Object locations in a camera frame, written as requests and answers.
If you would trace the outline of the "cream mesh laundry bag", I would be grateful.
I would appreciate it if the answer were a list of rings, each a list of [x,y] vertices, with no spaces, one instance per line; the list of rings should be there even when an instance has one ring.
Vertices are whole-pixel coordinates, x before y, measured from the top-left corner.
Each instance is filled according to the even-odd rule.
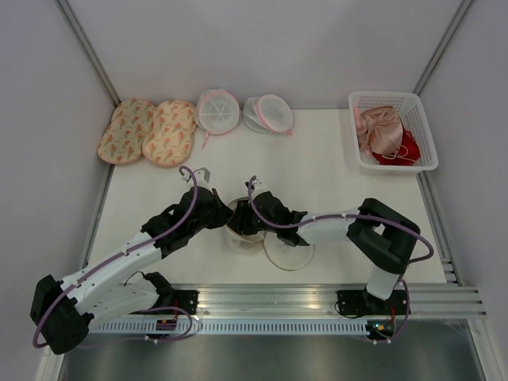
[[[314,256],[313,246],[291,247],[282,242],[274,233],[259,232],[243,236],[232,229],[230,223],[224,227],[225,243],[237,254],[254,256],[263,252],[273,265],[284,271],[304,268]]]

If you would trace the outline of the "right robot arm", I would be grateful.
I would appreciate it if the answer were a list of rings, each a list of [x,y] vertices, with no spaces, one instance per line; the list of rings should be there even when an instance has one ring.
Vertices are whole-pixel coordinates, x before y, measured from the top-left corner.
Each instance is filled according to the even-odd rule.
[[[288,209],[270,191],[240,200],[228,227],[243,236],[270,232],[291,248],[331,241],[354,244],[373,265],[360,297],[360,307],[372,314],[391,304],[421,233],[411,220],[375,198],[348,212],[312,214]]]

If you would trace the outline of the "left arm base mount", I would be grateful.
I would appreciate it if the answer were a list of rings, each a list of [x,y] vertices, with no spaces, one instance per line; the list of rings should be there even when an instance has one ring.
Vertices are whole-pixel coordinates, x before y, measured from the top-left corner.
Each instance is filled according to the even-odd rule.
[[[198,306],[198,291],[173,290],[170,294],[160,297],[152,308],[169,306],[178,307],[185,310],[190,315],[195,315]]]

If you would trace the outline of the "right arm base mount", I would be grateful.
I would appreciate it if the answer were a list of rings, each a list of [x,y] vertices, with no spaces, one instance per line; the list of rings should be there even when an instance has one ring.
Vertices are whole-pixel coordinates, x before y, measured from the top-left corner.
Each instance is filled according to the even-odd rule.
[[[409,305],[405,291],[393,291],[387,300],[370,295],[366,290],[337,291],[335,310],[342,317],[402,316]]]

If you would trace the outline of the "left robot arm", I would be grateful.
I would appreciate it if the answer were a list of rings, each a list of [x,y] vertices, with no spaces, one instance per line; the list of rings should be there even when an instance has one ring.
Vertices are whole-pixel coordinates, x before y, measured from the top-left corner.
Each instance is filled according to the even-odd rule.
[[[216,190],[197,187],[93,267],[61,280],[46,275],[37,282],[29,313],[36,325],[33,346],[49,347],[57,355],[71,351],[98,320],[99,299],[111,287],[185,247],[202,230],[221,228],[232,216]]]

